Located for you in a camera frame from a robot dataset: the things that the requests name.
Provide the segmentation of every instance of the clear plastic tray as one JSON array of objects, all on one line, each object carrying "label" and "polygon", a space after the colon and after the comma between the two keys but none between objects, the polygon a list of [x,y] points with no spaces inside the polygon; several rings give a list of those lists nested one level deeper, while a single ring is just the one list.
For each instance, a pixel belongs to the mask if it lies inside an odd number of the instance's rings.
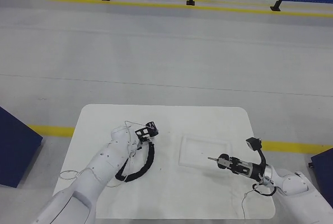
[{"label": "clear plastic tray", "polygon": [[218,158],[219,155],[232,154],[230,142],[185,135],[182,137],[179,165],[203,170],[223,171],[218,168],[213,160],[207,157]]}]

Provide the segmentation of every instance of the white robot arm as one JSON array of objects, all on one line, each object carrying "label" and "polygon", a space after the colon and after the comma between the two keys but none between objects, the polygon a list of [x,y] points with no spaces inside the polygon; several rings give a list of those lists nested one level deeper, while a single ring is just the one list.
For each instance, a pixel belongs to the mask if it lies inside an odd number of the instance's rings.
[{"label": "white robot arm", "polygon": [[138,135],[127,126],[114,129],[111,142],[95,154],[68,188],[52,197],[33,224],[94,224],[99,195],[130,155],[140,149],[140,141],[146,140],[145,134]]},{"label": "white robot arm", "polygon": [[234,174],[241,174],[271,188],[273,190],[271,194],[263,195],[277,197],[297,223],[333,224],[332,207],[301,172],[291,173],[285,169],[274,169],[273,166],[266,164],[260,139],[249,138],[246,142],[252,150],[260,154],[261,164],[244,162],[227,154],[208,159],[216,161],[220,169],[229,169]]}]

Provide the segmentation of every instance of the yellow line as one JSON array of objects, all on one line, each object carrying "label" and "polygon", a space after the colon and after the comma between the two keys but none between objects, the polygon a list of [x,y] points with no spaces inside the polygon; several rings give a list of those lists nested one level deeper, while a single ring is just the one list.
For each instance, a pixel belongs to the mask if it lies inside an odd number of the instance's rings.
[{"label": "yellow line", "polygon": [[262,149],[265,151],[319,154],[331,148],[333,146],[322,144],[262,141]]},{"label": "yellow line", "polygon": [[[269,8],[272,4],[264,4],[264,3],[248,3],[248,2],[229,2],[229,1],[220,1],[220,0],[195,0],[197,2],[205,2],[205,3],[218,3],[218,4],[232,4],[236,6],[256,6],[256,7],[267,7]],[[281,5],[281,8],[295,8],[295,9],[303,9],[303,10],[328,10],[333,11],[333,7],[329,6],[304,6],[304,5]]]},{"label": "yellow line", "polygon": [[73,127],[28,125],[32,130],[42,136],[71,137],[74,133]]},{"label": "yellow line", "polygon": [[[43,126],[43,125],[29,125],[29,127],[42,136],[56,136],[56,137],[72,137],[74,133],[73,127],[59,127],[59,126]],[[276,151],[276,152],[294,152],[294,153],[310,153],[319,154],[327,151],[333,146],[320,145],[320,144],[303,144],[293,142],[271,142],[262,141],[263,150]]]},{"label": "yellow line", "polygon": [[90,4],[111,4],[117,6],[137,6],[137,7],[158,7],[158,8],[182,8],[190,10],[210,10],[210,11],[226,11],[268,15],[283,15],[283,16],[311,16],[311,17],[326,17],[333,18],[333,14],[312,13],[312,12],[273,12],[271,10],[252,10],[245,8],[227,8],[214,6],[187,6],[181,4],[163,4],[163,3],[141,3],[141,2],[114,2],[102,0],[52,0],[54,2],[72,2],[72,3],[90,3]]}]

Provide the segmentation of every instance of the white table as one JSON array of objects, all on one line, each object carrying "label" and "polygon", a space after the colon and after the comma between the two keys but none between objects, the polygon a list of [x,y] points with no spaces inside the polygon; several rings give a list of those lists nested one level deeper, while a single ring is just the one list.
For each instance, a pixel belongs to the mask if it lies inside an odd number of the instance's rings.
[{"label": "white table", "polygon": [[[180,166],[179,153],[182,136],[192,135],[226,140],[232,145],[232,152],[226,153],[259,163],[257,152],[251,151],[245,142],[253,136],[245,110],[197,106],[87,105],[80,114],[62,171],[84,169],[94,154],[110,141],[111,130],[123,125],[125,120],[142,124],[155,122],[159,135],[154,140],[154,163],[141,178],[117,188],[105,188],[97,202],[97,218],[243,219],[243,194],[251,190],[255,182],[229,170],[210,172]],[[146,152],[142,149],[133,159],[135,171],[143,165]],[[216,163],[207,160],[207,156],[219,155],[205,155],[205,162],[216,166]],[[54,194],[71,182],[58,179]],[[272,197],[263,197],[255,192],[247,196],[243,206],[246,218],[268,219],[275,214]]]}]

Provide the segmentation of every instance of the gray floor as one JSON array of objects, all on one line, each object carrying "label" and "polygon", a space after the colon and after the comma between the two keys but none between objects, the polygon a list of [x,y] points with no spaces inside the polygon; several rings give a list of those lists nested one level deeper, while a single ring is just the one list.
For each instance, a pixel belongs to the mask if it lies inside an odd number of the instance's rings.
[{"label": "gray floor", "polygon": [[[258,137],[333,144],[333,19],[0,1],[0,105],[27,124],[75,126],[97,103],[240,106]],[[0,187],[0,223],[36,216],[69,141],[46,137],[18,189]],[[266,152],[314,182],[310,156]],[[289,223],[275,203],[272,220],[247,223]]]}]

